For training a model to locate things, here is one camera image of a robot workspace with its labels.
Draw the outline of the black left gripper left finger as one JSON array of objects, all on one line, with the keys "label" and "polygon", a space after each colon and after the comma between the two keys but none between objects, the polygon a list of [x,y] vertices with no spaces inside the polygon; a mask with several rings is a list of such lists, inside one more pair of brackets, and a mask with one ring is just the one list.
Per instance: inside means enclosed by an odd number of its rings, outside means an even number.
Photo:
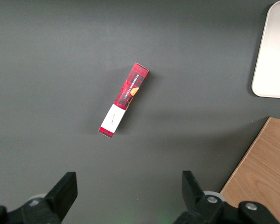
[{"label": "black left gripper left finger", "polygon": [[0,224],[60,224],[77,198],[76,172],[67,172],[44,196],[8,212],[0,205]]}]

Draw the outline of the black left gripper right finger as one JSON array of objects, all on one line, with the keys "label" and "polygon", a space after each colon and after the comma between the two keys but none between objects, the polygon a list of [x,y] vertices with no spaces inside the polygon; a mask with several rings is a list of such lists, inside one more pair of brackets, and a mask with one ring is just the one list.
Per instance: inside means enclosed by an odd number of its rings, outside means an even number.
[{"label": "black left gripper right finger", "polygon": [[203,191],[191,171],[182,172],[182,197],[187,211],[175,224],[277,224],[270,210],[257,202],[242,201],[238,207],[228,204],[217,192]]}]

